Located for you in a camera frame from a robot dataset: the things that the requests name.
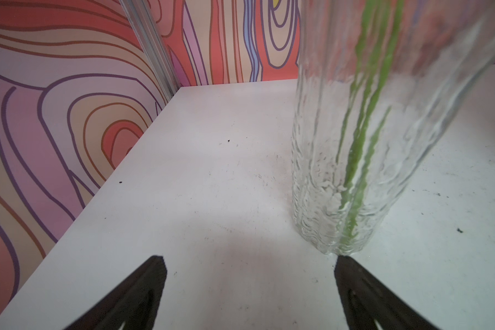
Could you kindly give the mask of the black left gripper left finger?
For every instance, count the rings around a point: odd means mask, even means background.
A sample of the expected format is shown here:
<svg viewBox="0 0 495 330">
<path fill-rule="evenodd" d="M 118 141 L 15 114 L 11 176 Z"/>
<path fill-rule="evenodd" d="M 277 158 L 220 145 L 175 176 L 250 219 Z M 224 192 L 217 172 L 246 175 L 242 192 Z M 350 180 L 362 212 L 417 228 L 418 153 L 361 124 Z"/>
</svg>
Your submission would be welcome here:
<svg viewBox="0 0 495 330">
<path fill-rule="evenodd" d="M 149 257 L 67 328 L 152 329 L 158 314 L 167 274 L 163 257 Z"/>
</svg>

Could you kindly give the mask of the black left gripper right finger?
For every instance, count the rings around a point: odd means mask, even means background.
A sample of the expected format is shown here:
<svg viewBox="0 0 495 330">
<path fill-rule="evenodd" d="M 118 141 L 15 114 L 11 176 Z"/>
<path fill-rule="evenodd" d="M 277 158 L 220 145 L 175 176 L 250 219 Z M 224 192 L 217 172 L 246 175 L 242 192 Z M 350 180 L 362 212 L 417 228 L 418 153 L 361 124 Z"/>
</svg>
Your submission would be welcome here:
<svg viewBox="0 0 495 330">
<path fill-rule="evenodd" d="M 335 265 L 335 282 L 350 329 L 438 330 L 353 258 L 339 256 Z"/>
</svg>

